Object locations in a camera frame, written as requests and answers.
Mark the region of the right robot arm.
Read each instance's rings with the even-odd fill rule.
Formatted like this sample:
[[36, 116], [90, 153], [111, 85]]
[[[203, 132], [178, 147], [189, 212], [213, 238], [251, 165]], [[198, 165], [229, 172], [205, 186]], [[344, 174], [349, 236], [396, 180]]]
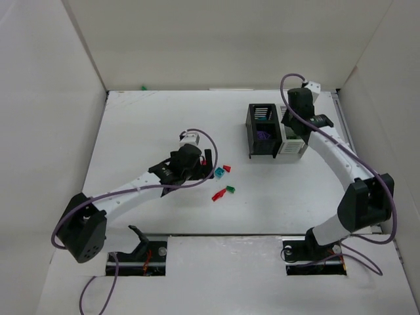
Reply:
[[296, 261], [315, 261], [325, 258], [341, 239], [392, 218], [394, 180], [387, 173], [379, 175], [367, 168], [340, 137], [332, 120], [315, 113], [310, 89], [290, 89], [287, 99], [282, 124], [319, 154], [345, 191], [336, 214], [307, 230], [296, 247]]

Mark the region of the green square lego brick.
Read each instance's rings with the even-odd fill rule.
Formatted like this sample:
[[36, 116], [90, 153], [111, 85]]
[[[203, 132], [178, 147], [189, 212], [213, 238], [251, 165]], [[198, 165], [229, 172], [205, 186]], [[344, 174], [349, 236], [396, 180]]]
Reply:
[[236, 191], [236, 189], [235, 189], [233, 186], [227, 186], [227, 187], [226, 187], [226, 190], [227, 190], [228, 192], [232, 193], [232, 194]]

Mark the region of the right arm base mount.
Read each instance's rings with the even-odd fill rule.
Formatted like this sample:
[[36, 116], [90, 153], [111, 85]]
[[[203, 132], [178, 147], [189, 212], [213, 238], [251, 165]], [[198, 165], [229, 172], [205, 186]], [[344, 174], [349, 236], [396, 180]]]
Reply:
[[304, 238], [282, 240], [280, 258], [288, 276], [346, 276], [347, 270], [339, 242], [313, 249]]

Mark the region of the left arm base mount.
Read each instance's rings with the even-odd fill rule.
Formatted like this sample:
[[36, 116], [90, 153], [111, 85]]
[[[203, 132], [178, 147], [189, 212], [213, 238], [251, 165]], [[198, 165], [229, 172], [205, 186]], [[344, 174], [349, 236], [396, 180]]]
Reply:
[[167, 258], [166, 236], [147, 236], [136, 226], [128, 229], [136, 235], [136, 247], [130, 251], [117, 251], [119, 276], [165, 276]]

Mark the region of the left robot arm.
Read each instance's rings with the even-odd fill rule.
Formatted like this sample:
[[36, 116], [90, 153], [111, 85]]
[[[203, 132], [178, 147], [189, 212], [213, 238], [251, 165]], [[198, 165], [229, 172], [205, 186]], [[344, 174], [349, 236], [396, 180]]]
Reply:
[[109, 223], [147, 201], [211, 179], [214, 152], [185, 144], [120, 188], [97, 197], [76, 194], [54, 228], [53, 245], [68, 251], [77, 263], [90, 261], [106, 245]]

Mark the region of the teal square lego brick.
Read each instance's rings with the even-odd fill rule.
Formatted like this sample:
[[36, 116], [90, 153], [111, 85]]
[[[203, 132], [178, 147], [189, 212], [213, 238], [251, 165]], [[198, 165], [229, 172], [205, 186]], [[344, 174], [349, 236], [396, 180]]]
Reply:
[[221, 178], [224, 176], [225, 172], [226, 172], [226, 171], [225, 171], [222, 167], [217, 167], [217, 168], [215, 169], [214, 175], [215, 175], [218, 179], [221, 179]]

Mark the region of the purple rectangular lego brick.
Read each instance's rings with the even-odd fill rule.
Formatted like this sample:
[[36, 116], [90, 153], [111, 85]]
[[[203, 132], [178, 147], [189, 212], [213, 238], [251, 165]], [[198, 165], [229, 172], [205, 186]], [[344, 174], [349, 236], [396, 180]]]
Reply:
[[257, 138], [259, 140], [268, 140], [271, 137], [270, 133], [267, 133], [265, 131], [258, 131], [257, 132]]

